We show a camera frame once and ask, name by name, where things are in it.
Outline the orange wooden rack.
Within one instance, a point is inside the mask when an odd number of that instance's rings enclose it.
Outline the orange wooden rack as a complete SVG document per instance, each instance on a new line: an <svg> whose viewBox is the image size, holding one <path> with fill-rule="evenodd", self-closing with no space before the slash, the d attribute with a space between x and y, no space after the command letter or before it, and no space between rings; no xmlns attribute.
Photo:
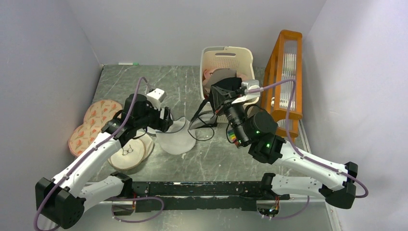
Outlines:
<svg viewBox="0 0 408 231"><path fill-rule="evenodd" d="M261 93L261 107L278 123L277 134L286 137L288 125L290 137L299 135L302 111L302 40L300 32L282 30L279 33L268 64L263 86L286 81Z"/></svg>

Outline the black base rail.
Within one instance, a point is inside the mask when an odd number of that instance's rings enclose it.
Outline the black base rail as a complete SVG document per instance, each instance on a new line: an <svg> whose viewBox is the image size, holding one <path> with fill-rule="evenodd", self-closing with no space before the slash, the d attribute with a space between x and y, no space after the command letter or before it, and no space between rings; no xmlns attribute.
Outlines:
<svg viewBox="0 0 408 231"><path fill-rule="evenodd" d="M140 198L135 211L241 209L256 211L258 201L275 200L260 181L134 181L125 184L127 198Z"/></svg>

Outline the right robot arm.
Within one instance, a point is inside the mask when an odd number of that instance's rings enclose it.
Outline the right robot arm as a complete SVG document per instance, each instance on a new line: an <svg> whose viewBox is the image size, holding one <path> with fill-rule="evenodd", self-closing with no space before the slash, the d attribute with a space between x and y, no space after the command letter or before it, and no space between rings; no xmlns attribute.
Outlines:
<svg viewBox="0 0 408 231"><path fill-rule="evenodd" d="M319 158L291 145L276 134L278 124L266 111L248 116L243 103L235 103L243 90L211 87L209 100L217 115L225 115L232 131L228 140L238 148L249 147L248 153L260 163L292 168L302 177L286 177L275 173L263 175L260 194L265 199L299 194L323 198L326 203L350 209L356 196L358 165L338 164Z"/></svg>

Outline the pack of coloured markers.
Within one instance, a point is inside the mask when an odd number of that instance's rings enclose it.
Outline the pack of coloured markers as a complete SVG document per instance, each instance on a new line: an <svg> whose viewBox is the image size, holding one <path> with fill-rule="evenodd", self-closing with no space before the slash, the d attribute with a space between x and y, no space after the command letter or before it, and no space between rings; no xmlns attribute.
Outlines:
<svg viewBox="0 0 408 231"><path fill-rule="evenodd" d="M233 130L228 130L226 135L229 143L232 143L235 146L239 147L239 143Z"/></svg>

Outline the floral pink oven mitt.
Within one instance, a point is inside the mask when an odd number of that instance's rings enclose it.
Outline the floral pink oven mitt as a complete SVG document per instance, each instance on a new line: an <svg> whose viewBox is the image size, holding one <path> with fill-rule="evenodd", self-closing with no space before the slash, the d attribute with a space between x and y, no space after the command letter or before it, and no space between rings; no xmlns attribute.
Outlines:
<svg viewBox="0 0 408 231"><path fill-rule="evenodd" d="M113 100L100 100L93 103L85 113L83 124L74 130L68 140L71 154L78 157L84 153L95 141L105 123L122 109L122 105Z"/></svg>

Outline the black bra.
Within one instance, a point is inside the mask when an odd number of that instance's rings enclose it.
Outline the black bra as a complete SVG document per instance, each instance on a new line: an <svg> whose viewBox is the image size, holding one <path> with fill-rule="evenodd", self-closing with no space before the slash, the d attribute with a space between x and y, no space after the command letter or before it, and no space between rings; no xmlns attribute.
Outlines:
<svg viewBox="0 0 408 231"><path fill-rule="evenodd" d="M229 92L238 90L242 85L239 77L229 77L222 79L211 85L209 94L227 95Z"/></svg>

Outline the cream plastic laundry basket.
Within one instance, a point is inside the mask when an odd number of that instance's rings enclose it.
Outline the cream plastic laundry basket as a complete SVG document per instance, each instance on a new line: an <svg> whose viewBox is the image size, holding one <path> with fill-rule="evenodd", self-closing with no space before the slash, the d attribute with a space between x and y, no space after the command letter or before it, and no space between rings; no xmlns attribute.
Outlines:
<svg viewBox="0 0 408 231"><path fill-rule="evenodd" d="M200 66L201 91L204 100L207 100L208 96L210 96L207 87L204 85L204 72L206 70L225 68L236 71L237 73L234 76L239 77L240 74L247 76L242 82L245 94L249 90L260 88L259 81L254 76L253 55L249 49L232 46L207 47L203 49Z"/></svg>

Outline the beige round fabric pad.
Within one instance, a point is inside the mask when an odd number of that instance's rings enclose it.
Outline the beige round fabric pad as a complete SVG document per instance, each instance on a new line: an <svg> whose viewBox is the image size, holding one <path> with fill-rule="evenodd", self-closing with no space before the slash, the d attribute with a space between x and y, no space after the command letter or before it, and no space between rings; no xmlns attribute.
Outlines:
<svg viewBox="0 0 408 231"><path fill-rule="evenodd" d="M108 158L108 163L118 170L130 170L145 160L153 149L153 139L145 134L141 138L128 141L124 147Z"/></svg>

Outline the white mesh laundry bag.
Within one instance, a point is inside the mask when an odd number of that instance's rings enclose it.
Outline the white mesh laundry bag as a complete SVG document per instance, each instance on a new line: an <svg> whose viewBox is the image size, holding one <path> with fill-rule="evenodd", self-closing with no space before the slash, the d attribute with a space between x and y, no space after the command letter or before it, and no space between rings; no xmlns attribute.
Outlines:
<svg viewBox="0 0 408 231"><path fill-rule="evenodd" d="M172 155L184 154L196 144L196 139L189 133L190 122L186 117L173 121L167 132L148 127L147 133L155 135L155 142L167 153Z"/></svg>

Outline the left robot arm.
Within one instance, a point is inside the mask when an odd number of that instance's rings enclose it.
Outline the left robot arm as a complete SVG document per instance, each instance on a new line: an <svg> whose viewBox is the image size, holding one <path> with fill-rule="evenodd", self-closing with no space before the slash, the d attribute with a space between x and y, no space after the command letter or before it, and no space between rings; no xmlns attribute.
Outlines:
<svg viewBox="0 0 408 231"><path fill-rule="evenodd" d="M41 178L35 185L37 212L34 229L39 231L38 218L43 215L58 228L74 226L91 207L110 198L134 199L132 179L115 172L104 180L87 186L91 176L113 154L133 139L139 129L151 127L167 131L173 124L170 109L162 108L165 93L153 90L147 95L131 94L123 110L116 112L97 135L94 142L67 168L51 180Z"/></svg>

